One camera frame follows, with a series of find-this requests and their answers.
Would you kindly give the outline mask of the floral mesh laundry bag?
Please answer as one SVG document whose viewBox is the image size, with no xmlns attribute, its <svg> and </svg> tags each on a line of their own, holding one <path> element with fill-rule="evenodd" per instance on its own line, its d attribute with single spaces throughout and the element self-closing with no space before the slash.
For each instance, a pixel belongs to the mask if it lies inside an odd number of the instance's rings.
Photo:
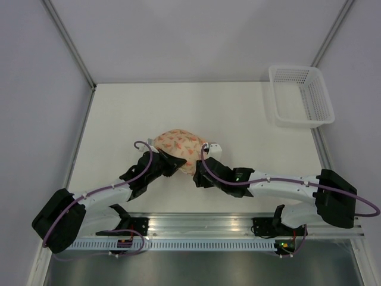
<svg viewBox="0 0 381 286">
<path fill-rule="evenodd" d="M 157 150 L 186 160 L 180 170 L 193 176 L 196 172 L 196 162 L 201 159 L 201 149 L 207 141 L 186 130 L 172 129 L 153 139 L 153 146 Z"/>
</svg>

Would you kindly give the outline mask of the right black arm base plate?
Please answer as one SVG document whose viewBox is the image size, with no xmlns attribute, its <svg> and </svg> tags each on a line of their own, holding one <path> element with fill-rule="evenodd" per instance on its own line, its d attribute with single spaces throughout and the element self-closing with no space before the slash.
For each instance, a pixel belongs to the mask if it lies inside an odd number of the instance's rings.
<svg viewBox="0 0 381 286">
<path fill-rule="evenodd" d="M 252 218 L 251 231 L 255 237 L 270 239 L 276 237 L 297 237 L 303 236 L 305 227 L 290 228 L 283 225 L 272 217 L 254 217 Z"/>
</svg>

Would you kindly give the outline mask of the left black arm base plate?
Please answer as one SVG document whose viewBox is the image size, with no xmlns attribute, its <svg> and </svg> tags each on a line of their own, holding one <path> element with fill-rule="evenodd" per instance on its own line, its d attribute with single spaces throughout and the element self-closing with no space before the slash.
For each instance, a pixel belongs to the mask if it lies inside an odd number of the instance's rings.
<svg viewBox="0 0 381 286">
<path fill-rule="evenodd" d="M 143 236 L 146 236 L 149 228 L 149 219 L 147 217 L 131 217 L 129 224 L 126 220 L 122 220 L 118 226 L 112 231 L 99 231 L 96 236 L 135 236 L 134 232 L 129 230 L 134 230 Z"/>
</svg>

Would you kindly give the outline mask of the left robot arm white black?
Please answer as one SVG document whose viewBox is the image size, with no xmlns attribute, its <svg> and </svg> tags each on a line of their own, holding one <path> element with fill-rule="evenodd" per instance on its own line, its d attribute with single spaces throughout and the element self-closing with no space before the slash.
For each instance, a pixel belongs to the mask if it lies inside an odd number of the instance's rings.
<svg viewBox="0 0 381 286">
<path fill-rule="evenodd" d="M 186 162 L 162 150 L 147 151 L 105 187 L 81 195 L 65 188 L 56 191 L 33 219 L 32 228 L 54 254 L 66 250 L 76 239 L 98 232 L 123 236 L 130 229 L 130 215 L 121 204 L 138 198 L 160 176 L 171 177 Z"/>
</svg>

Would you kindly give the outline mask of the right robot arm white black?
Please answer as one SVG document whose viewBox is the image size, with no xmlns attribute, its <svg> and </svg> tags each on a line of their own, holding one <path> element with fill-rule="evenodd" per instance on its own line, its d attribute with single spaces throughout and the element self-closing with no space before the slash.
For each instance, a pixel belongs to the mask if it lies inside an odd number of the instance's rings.
<svg viewBox="0 0 381 286">
<path fill-rule="evenodd" d="M 196 162 L 193 181 L 198 188 L 216 187 L 235 198 L 264 196 L 294 200 L 294 205 L 276 207 L 271 227 L 278 235 L 314 222 L 342 229 L 354 226 L 357 190 L 329 169 L 316 176 L 279 177 L 251 168 L 231 169 L 208 158 Z"/>
</svg>

